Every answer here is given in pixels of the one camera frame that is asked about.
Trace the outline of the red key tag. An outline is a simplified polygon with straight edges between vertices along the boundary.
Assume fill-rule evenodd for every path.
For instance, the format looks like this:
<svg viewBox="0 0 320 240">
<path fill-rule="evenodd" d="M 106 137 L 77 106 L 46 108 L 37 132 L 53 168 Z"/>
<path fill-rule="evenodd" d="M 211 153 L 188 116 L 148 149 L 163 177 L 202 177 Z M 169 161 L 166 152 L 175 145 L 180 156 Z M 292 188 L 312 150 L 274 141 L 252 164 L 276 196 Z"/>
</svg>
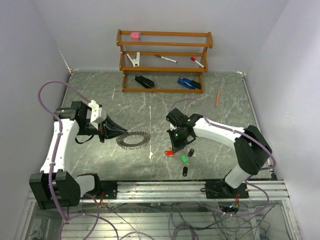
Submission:
<svg viewBox="0 0 320 240">
<path fill-rule="evenodd" d="M 164 154 L 165 154 L 166 156 L 173 156 L 173 155 L 174 155 L 174 152 L 173 152 L 172 150 L 166 150 L 166 151 L 164 152 Z"/>
</svg>

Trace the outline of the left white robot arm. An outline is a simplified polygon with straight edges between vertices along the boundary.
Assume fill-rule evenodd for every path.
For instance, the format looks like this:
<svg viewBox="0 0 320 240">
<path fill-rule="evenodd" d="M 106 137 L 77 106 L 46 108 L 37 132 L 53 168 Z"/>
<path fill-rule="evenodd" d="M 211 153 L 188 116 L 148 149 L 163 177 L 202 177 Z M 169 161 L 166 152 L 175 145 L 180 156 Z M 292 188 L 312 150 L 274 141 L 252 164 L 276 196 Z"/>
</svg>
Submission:
<svg viewBox="0 0 320 240">
<path fill-rule="evenodd" d="M 102 193 L 102 183 L 97 173 L 84 173 L 73 177 L 69 170 L 77 136 L 98 136 L 99 141 L 126 134 L 107 115 L 102 105 L 94 100 L 89 104 L 73 101 L 69 107 L 55 111 L 52 141 L 39 173 L 32 174 L 29 185 L 42 210 L 56 208 L 53 194 L 62 208 L 76 207 L 85 194 L 96 199 Z"/>
</svg>

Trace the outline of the metal disc with keyrings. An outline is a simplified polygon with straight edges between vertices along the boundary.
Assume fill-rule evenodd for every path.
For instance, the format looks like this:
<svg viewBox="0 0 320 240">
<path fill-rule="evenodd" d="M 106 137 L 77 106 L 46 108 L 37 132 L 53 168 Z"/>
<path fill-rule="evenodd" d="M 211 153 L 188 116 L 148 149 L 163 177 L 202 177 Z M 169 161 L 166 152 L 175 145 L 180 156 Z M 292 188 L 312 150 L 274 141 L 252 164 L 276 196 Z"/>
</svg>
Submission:
<svg viewBox="0 0 320 240">
<path fill-rule="evenodd" d="M 145 147 L 151 140 L 151 134 L 144 131 L 132 131 L 116 138 L 116 143 L 124 150 L 137 150 Z"/>
</svg>

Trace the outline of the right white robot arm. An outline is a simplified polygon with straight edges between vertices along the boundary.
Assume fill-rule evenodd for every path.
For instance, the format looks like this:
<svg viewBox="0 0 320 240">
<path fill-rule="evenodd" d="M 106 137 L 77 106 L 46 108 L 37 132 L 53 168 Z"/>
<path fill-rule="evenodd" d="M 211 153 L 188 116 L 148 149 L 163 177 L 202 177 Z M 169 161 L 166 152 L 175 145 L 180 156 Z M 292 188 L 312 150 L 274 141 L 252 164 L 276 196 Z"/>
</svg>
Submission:
<svg viewBox="0 0 320 240">
<path fill-rule="evenodd" d="M 249 177 L 257 175 L 272 157 L 271 147 L 254 125 L 233 127 L 197 113 L 187 116 L 177 108 L 167 114 L 166 120 L 170 124 L 167 132 L 173 153 L 181 151 L 196 138 L 213 140 L 235 151 L 237 164 L 220 186 L 220 192 L 226 198 L 233 197 L 238 187 Z"/>
</svg>

